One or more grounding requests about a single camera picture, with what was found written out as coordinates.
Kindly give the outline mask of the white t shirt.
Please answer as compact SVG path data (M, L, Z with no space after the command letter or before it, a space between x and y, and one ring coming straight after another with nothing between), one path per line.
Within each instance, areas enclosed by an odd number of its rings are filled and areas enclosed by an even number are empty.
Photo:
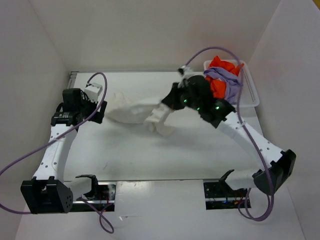
M145 125L149 132L157 132L163 137L168 137L175 131L173 126L166 124L171 113L173 110L162 103L159 97L131 101L118 92L111 96L104 115L122 124Z

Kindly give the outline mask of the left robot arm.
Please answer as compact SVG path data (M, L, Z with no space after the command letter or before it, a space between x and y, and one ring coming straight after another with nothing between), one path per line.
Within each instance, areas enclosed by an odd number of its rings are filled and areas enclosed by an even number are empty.
M81 174L64 181L67 158L79 125L86 118L103 121L106 101L98 102L103 87L89 83L81 90L62 92L63 101L51 118L50 142L32 179L24 180L20 190L32 214L68 213L79 198L94 200L99 196L98 179L94 174Z

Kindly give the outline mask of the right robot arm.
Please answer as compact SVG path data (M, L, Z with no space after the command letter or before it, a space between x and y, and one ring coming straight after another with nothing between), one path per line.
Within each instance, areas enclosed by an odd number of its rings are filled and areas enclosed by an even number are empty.
M258 170L237 172L229 170L219 184L220 193L229 197L238 189L257 188L273 195L291 176L296 154L282 150L258 133L226 100L215 98L210 83L201 75L193 75L181 82L174 82L162 104L173 111L190 108L215 129L229 136L249 156L256 160Z

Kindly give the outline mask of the orange t shirt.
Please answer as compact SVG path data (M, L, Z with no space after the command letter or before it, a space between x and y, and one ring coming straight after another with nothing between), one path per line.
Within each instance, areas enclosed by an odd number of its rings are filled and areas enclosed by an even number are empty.
M243 66L243 63L235 66L229 61L221 60L219 56L213 58L203 74L210 84L214 98L224 99L230 104L236 101L243 86L239 78Z

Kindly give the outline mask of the purple t shirt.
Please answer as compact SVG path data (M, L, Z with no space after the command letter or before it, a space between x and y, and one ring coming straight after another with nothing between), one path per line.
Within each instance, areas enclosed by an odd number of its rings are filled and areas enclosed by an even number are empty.
M237 75L216 66L206 69L203 74L209 81L215 98L224 99L232 105L237 103L238 93L243 86Z

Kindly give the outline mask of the white plastic basket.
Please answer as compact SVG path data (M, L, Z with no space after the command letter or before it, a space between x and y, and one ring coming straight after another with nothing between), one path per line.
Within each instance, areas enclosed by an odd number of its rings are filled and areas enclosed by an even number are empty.
M240 96L240 108L255 108L260 104L258 92L256 90L253 78L246 62L240 60L242 67L242 91Z

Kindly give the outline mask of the aluminium table edge rail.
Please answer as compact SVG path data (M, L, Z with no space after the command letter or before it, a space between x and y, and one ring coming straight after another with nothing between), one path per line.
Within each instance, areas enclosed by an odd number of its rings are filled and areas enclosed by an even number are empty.
M63 103L66 106L75 106L81 98L80 90L78 88L73 88L77 74L76 71L70 73L67 88L62 92Z

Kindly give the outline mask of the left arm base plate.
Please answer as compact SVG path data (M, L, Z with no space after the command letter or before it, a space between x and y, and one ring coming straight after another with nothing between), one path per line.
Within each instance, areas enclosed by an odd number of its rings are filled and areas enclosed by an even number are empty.
M97 194L93 199L87 199L96 210L113 212L115 210L115 200L117 192L117 183L111 181L100 181L98 183ZM94 210L83 201L74 201L70 210L73 213L94 212Z

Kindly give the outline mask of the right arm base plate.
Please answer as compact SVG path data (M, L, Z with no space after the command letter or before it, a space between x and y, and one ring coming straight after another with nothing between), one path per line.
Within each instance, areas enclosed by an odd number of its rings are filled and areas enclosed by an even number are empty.
M204 198L206 210L229 210L245 207L247 188L231 189L219 180L204 181Z

